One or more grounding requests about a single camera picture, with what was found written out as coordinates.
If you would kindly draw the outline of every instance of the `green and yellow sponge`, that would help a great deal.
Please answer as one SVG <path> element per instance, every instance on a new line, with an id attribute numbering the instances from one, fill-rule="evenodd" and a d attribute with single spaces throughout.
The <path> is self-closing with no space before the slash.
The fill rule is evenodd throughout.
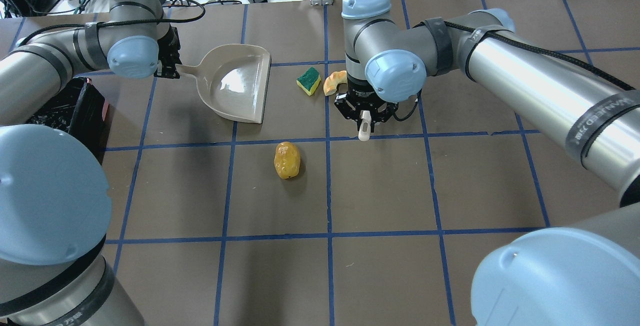
<path id="1" fill-rule="evenodd" d="M 306 92 L 309 96 L 313 96 L 321 81 L 322 77 L 320 77 L 320 73 L 318 73 L 318 70 L 313 67 L 309 67 L 304 75 L 295 80 L 295 82 L 297 82 L 297 86 L 300 86 L 300 89 Z"/>

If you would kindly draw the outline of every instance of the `light blue joint cap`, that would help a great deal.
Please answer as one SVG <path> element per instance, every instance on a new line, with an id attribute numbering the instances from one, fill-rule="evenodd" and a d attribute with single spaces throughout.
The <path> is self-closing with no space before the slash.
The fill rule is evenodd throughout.
<path id="1" fill-rule="evenodd" d="M 148 78 L 158 69 L 158 42 L 149 36 L 130 36 L 109 49 L 109 68 L 119 76 Z"/>
<path id="2" fill-rule="evenodd" d="M 75 137 L 44 125 L 0 127 L 0 259 L 72 262 L 105 236 L 109 184 Z"/>
<path id="3" fill-rule="evenodd" d="M 498 19 L 501 25 L 503 25 L 507 30 L 510 32 L 516 32 L 516 23 L 509 16 L 509 13 L 501 8 L 478 9 L 476 11 L 471 11 L 469 14 L 473 14 L 474 12 L 486 12 Z"/>
<path id="4" fill-rule="evenodd" d="M 418 55 L 407 50 L 386 50 L 366 63 L 366 80 L 387 103 L 399 103 L 422 90 L 427 68 Z"/>
<path id="5" fill-rule="evenodd" d="M 640 259 L 571 227 L 530 232 L 490 253 L 471 285 L 478 326 L 640 325 Z"/>
<path id="6" fill-rule="evenodd" d="M 347 20 L 368 19 L 391 10 L 391 0 L 342 0 L 342 17 Z"/>

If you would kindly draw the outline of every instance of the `dustpan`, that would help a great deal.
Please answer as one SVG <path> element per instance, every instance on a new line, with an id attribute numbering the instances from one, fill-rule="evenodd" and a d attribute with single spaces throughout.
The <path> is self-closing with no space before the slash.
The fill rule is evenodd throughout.
<path id="1" fill-rule="evenodd" d="M 271 59 L 260 46 L 229 44 L 209 51 L 198 66 L 176 64 L 176 69 L 196 79 L 201 100 L 216 114 L 262 124 Z"/>

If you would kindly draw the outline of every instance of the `yellow fruit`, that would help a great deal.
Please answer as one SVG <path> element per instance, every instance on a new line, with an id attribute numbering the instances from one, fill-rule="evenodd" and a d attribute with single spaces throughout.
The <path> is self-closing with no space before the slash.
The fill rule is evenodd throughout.
<path id="1" fill-rule="evenodd" d="M 291 142 L 279 143 L 276 146 L 273 166 L 281 179 L 294 178 L 300 172 L 300 150 Z"/>

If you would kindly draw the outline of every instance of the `beige dustpan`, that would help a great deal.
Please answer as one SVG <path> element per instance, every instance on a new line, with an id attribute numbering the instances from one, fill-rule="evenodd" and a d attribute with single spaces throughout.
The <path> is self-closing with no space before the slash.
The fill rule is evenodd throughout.
<path id="1" fill-rule="evenodd" d="M 201 100 L 225 119 L 263 123 L 271 55 L 254 45 L 222 45 L 198 66 L 176 64 L 180 75 L 196 79 Z"/>

